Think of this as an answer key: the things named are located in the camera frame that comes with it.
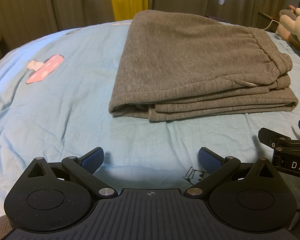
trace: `pink mushroom print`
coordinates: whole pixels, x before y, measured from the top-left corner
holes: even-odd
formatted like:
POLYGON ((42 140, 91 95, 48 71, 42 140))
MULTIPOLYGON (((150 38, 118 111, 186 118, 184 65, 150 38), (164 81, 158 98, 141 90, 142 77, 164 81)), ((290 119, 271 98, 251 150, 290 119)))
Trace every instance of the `pink mushroom print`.
POLYGON ((34 72, 30 74, 26 84, 42 81, 47 75, 54 71, 63 60, 64 57, 59 54, 53 55, 48 60, 45 60, 44 63, 31 60, 27 68, 34 70, 34 72))

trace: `silver screw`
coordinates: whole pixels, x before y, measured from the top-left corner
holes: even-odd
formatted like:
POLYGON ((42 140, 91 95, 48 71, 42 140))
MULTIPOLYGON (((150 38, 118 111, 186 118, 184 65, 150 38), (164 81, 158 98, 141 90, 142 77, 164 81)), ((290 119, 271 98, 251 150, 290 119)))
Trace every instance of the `silver screw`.
POLYGON ((198 196, 203 193, 202 189, 197 188, 197 187, 191 187, 187 190, 187 193, 192 195, 192 196, 198 196))
POLYGON ((112 188, 102 188, 101 190, 99 190, 99 194, 103 195, 103 196, 110 196, 114 193, 114 190, 112 188))

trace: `crosshair symbol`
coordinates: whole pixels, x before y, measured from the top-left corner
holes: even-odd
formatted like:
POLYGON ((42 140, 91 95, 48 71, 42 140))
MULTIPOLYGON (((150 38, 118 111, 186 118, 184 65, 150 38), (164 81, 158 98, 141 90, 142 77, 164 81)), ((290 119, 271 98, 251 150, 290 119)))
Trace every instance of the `crosshair symbol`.
POLYGON ((154 196, 154 194, 156 194, 156 193, 154 193, 153 191, 149 191, 149 192, 147 193, 147 195, 149 195, 150 197, 154 196))

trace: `bed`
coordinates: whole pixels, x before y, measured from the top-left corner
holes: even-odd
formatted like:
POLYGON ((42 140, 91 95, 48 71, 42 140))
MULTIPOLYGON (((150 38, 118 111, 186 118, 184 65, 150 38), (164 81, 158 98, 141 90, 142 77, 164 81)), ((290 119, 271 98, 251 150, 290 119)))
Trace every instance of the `bed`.
MULTIPOLYGON (((242 162, 271 159, 259 143, 262 127, 300 139, 300 53, 269 33, 293 60, 291 89, 299 99, 292 112, 232 114, 150 122, 113 117, 108 104, 130 21, 62 31, 11 51, 0 61, 0 216, 5 196, 33 160, 105 152, 95 176, 116 188, 181 188, 207 174, 197 154, 205 146, 242 162), (42 81, 30 82, 29 63, 61 62, 42 81)), ((282 174, 300 208, 300 178, 282 174)))

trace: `fabric fold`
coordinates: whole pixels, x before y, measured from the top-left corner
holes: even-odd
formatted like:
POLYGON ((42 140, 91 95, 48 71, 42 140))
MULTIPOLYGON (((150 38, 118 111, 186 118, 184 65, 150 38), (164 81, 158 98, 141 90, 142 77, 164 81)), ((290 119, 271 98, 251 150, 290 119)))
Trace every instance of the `fabric fold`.
POLYGON ((142 11, 129 28, 109 112, 153 121, 292 111, 291 58, 260 29, 142 11))

